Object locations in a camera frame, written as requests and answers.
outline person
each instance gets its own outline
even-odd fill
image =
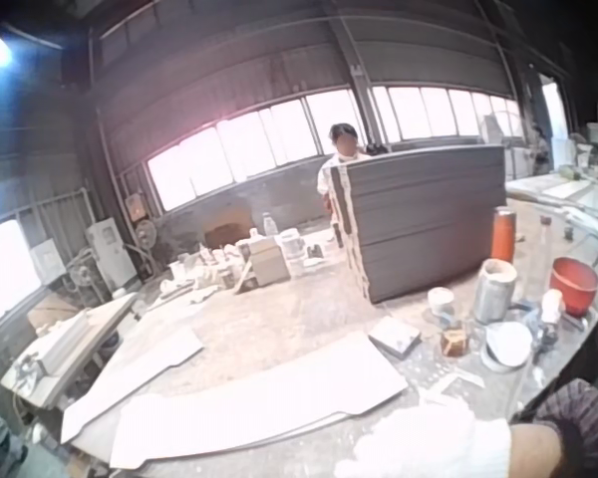
[[[337,148],[337,152],[319,169],[317,191],[323,196],[326,209],[332,212],[332,208],[329,206],[330,193],[328,190],[330,168],[345,162],[367,159],[369,156],[364,154],[359,148],[359,135],[351,124],[347,124],[346,122],[333,124],[330,128],[330,139]]]
[[[575,379],[530,423],[466,407],[399,409],[362,436],[336,478],[598,478],[598,390]]]
[[[549,143],[545,137],[545,133],[537,124],[534,125],[534,133],[536,134],[536,146],[534,148],[534,170],[533,175],[539,176],[549,172]]]

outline white shirt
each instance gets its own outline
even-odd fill
[[[328,179],[330,177],[330,168],[332,166],[338,166],[339,164],[350,162],[352,160],[368,158],[370,158],[368,155],[358,152],[356,156],[342,160],[341,156],[339,156],[339,153],[336,153],[334,156],[324,162],[323,166],[321,166],[321,169],[319,169],[319,174],[317,175],[317,191],[319,191],[319,194],[323,195],[328,192]]]

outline man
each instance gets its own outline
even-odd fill
[[[332,214],[332,203],[330,200],[330,191],[328,191],[328,177],[330,168],[343,164],[345,162],[356,161],[357,159],[367,159],[368,155],[362,153],[359,149],[359,135],[357,131],[346,122],[333,124],[330,128],[330,139],[337,148],[337,152],[328,159],[317,175],[317,190],[323,196],[324,204],[329,213]]]

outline table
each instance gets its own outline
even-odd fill
[[[518,213],[518,233],[525,241],[517,244],[514,266],[519,279],[529,272],[547,274],[544,267],[532,267],[532,250],[538,243],[539,217],[547,209],[528,203],[509,201]],[[571,255],[591,263],[598,253],[598,240],[576,230],[574,243],[563,238],[565,222],[553,216],[550,226],[552,257]],[[310,244],[323,236],[306,236]],[[222,292],[202,306],[189,306],[186,296],[146,314],[131,337],[104,369],[99,380],[115,374],[156,343],[180,328],[192,327],[205,345],[204,351],[183,365],[169,369],[134,395],[193,393],[228,380],[241,378],[262,369],[301,357],[330,344],[350,332],[368,332],[382,317],[391,315],[422,331],[423,341],[403,361],[388,357],[411,387],[402,395],[361,417],[351,418],[309,434],[257,448],[241,449],[202,457],[163,460],[150,463],[134,474],[142,477],[304,477],[332,476],[335,464],[352,456],[357,439],[393,410],[419,402],[418,387],[428,388],[456,367],[481,376],[485,389],[471,383],[455,382],[447,391],[464,399],[482,419],[504,415],[517,380],[516,373],[496,374],[480,361],[478,352],[483,329],[469,318],[476,283],[475,271],[443,284],[456,297],[456,311],[471,329],[472,352],[463,358],[446,358],[440,351],[441,328],[428,310],[427,291],[400,297],[373,306],[363,299],[348,273],[344,255],[335,253],[304,277],[235,296]],[[540,280],[530,281],[527,299],[539,300],[545,292]],[[200,310],[192,318],[195,307]],[[598,294],[593,304],[598,312]],[[521,388],[519,400],[528,403],[558,377],[589,337],[590,328],[580,332],[565,323],[560,325],[556,349],[538,364],[540,373],[530,373]],[[88,424],[72,442],[77,448],[108,462],[120,410],[127,398]]]
[[[77,343],[66,362],[55,375],[40,378],[30,395],[23,395],[16,387],[16,369],[12,365],[0,380],[0,384],[38,408],[53,408],[59,404],[67,388],[75,381],[94,353],[116,329],[126,314],[129,313],[137,293],[127,294],[119,299],[103,304],[87,312],[89,330]],[[29,345],[16,359],[25,357],[35,342]]]

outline bottle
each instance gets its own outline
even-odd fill
[[[508,207],[497,207],[491,241],[492,259],[513,263],[516,242],[516,212]]]
[[[276,236],[279,234],[279,229],[277,229],[277,223],[274,221],[268,212],[263,213],[263,230],[266,233],[266,236]]]

